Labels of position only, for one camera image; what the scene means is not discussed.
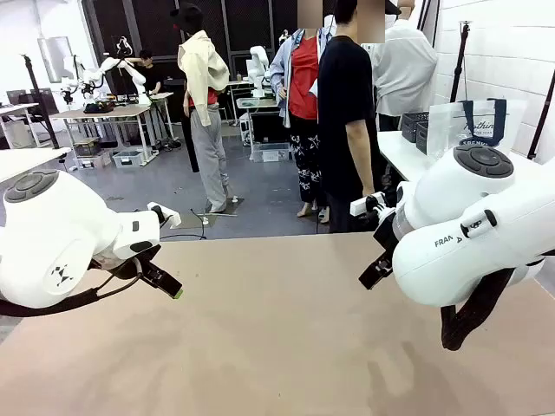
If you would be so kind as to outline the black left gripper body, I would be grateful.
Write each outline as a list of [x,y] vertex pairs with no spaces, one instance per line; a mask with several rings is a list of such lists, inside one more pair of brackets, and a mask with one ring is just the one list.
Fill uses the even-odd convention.
[[141,274],[145,278],[160,278],[161,270],[153,263],[153,259],[159,253],[160,249],[160,244],[157,244],[129,259],[127,261],[128,277],[135,278]]

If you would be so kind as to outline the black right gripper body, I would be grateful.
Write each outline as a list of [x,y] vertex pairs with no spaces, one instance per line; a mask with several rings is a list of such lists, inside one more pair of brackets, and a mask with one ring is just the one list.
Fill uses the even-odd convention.
[[378,213],[378,225],[374,231],[374,239],[385,250],[384,256],[391,260],[399,240],[394,234],[393,221],[395,208],[383,208]]

